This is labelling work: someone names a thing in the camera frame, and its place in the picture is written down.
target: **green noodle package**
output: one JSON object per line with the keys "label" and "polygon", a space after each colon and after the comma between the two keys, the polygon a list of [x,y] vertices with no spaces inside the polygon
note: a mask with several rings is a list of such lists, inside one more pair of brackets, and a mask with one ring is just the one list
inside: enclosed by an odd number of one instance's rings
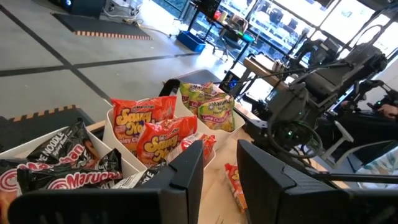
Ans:
{"label": "green noodle package", "polygon": [[198,107],[209,100],[215,99],[215,98],[225,98],[227,96],[226,93],[205,93],[204,91],[201,90],[196,90],[191,93],[189,96],[189,101],[188,101],[188,109],[194,114],[198,115]]}
{"label": "green noodle package", "polygon": [[215,98],[202,103],[198,108],[198,118],[212,130],[233,132],[235,120],[233,116],[234,98]]}
{"label": "green noodle package", "polygon": [[180,93],[181,93],[181,97],[182,97],[182,103],[187,108],[188,108],[189,96],[195,90],[202,90],[205,93],[212,93],[213,92],[213,83],[205,83],[203,85],[199,85],[199,84],[181,82],[181,84],[180,84]]}

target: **maruchan ramen package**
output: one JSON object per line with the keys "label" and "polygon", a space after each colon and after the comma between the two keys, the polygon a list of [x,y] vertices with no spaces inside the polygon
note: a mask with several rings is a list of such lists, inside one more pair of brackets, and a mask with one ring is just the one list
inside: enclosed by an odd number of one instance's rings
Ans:
{"label": "maruchan ramen package", "polygon": [[113,149],[95,167],[96,169],[72,168],[62,164],[49,169],[34,170],[18,167],[17,181],[20,193],[33,190],[57,190],[101,188],[110,189],[115,180],[122,179],[121,154]]}
{"label": "maruchan ramen package", "polygon": [[196,116],[146,123],[139,136],[137,158],[146,166],[161,163],[167,154],[178,146],[185,137],[197,131]]}
{"label": "maruchan ramen package", "polygon": [[204,102],[198,108],[198,118],[212,130],[235,130],[233,116],[235,101],[230,98],[215,98]]}
{"label": "maruchan ramen package", "polygon": [[132,189],[134,187],[142,186],[148,180],[151,180],[154,176],[156,176],[161,168],[166,166],[166,162],[163,161],[156,166],[153,166],[145,171],[139,172],[138,174],[134,174],[128,178],[120,180],[112,189]]}
{"label": "maruchan ramen package", "polygon": [[203,158],[205,161],[207,161],[210,153],[213,151],[214,144],[216,144],[216,136],[208,136],[207,134],[203,133],[195,133],[183,139],[180,144],[167,155],[167,163],[173,161],[196,140],[203,141]]}
{"label": "maruchan ramen package", "polygon": [[17,197],[18,169],[39,171],[57,166],[92,169],[99,159],[82,120],[39,145],[26,159],[0,159],[0,223],[8,223],[8,208]]}
{"label": "maruchan ramen package", "polygon": [[244,199],[241,181],[239,180],[238,167],[231,164],[225,164],[226,176],[229,186],[242,213],[248,208]]}
{"label": "maruchan ramen package", "polygon": [[215,98],[226,98],[226,93],[206,93],[201,90],[196,90],[191,93],[188,100],[188,109],[194,114],[198,114],[198,107],[209,100]]}
{"label": "maruchan ramen package", "polygon": [[100,159],[82,120],[60,131],[34,149],[27,159],[44,164],[93,167]]}
{"label": "maruchan ramen package", "polygon": [[116,138],[134,155],[144,123],[156,123],[174,117],[176,96],[141,101],[112,100],[113,131]]}
{"label": "maruchan ramen package", "polygon": [[213,92],[213,84],[212,83],[205,83],[203,85],[199,85],[199,84],[181,82],[181,84],[180,84],[180,93],[181,93],[181,97],[182,97],[182,103],[187,108],[188,108],[189,96],[195,90],[201,90],[201,91],[204,91],[205,93],[212,93]]}

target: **black floor mat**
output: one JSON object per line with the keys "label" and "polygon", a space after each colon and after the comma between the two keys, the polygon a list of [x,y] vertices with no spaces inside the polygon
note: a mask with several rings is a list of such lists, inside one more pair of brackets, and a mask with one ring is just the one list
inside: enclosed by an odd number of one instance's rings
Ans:
{"label": "black floor mat", "polygon": [[76,35],[152,40],[140,28],[128,24],[58,13],[54,13],[53,16]]}
{"label": "black floor mat", "polygon": [[83,119],[86,126],[94,123],[82,109],[75,105],[18,116],[9,120],[0,116],[0,152],[74,124],[78,118]]}
{"label": "black floor mat", "polygon": [[186,75],[182,75],[179,77],[175,77],[175,79],[180,80],[181,82],[186,83],[197,83],[204,84],[207,82],[221,82],[219,78],[217,78],[211,71],[209,70],[199,70],[192,73],[188,73]]}

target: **person's hand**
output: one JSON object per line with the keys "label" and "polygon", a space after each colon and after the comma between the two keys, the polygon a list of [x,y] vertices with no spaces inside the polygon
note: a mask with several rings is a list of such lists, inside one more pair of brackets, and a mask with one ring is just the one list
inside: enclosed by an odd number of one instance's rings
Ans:
{"label": "person's hand", "polygon": [[396,106],[391,105],[382,105],[380,109],[377,110],[382,113],[384,116],[395,119],[398,115],[398,108]]}
{"label": "person's hand", "polygon": [[343,102],[341,102],[341,106],[342,107],[345,107],[345,106],[347,106],[348,105],[348,101],[343,101]]}

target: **orange noodle package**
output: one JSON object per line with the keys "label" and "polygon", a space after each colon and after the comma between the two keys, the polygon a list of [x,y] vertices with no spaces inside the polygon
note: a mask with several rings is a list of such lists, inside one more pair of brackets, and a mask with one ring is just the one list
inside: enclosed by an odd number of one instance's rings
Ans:
{"label": "orange noodle package", "polygon": [[213,92],[213,83],[205,83],[203,85],[199,85],[199,84],[181,82],[181,84],[180,84],[180,93],[181,93],[182,103],[187,108],[188,108],[189,96],[195,90],[202,90],[205,93],[212,93]]}
{"label": "orange noodle package", "polygon": [[228,178],[229,186],[231,187],[232,194],[238,204],[241,212],[244,213],[248,208],[246,200],[244,199],[241,181],[239,179],[238,167],[231,164],[225,164],[226,176]]}
{"label": "orange noodle package", "polygon": [[202,103],[198,108],[198,118],[212,130],[235,130],[233,115],[235,101],[230,98],[215,98]]}
{"label": "orange noodle package", "polygon": [[210,153],[213,151],[214,144],[216,144],[216,136],[209,136],[203,133],[195,133],[183,139],[181,143],[167,155],[167,163],[173,161],[178,155],[188,149],[188,147],[196,140],[203,141],[203,159],[207,161]]}
{"label": "orange noodle package", "polygon": [[195,90],[189,96],[188,109],[194,115],[198,115],[198,107],[202,103],[212,100],[212,99],[215,99],[215,98],[226,98],[227,95],[228,94],[226,94],[226,93],[206,93],[201,90]]}
{"label": "orange noodle package", "polygon": [[113,131],[116,138],[134,155],[144,123],[156,123],[174,117],[176,96],[140,101],[113,99]]}
{"label": "orange noodle package", "polygon": [[165,160],[167,154],[197,131],[196,116],[145,123],[137,144],[137,158],[148,168]]}

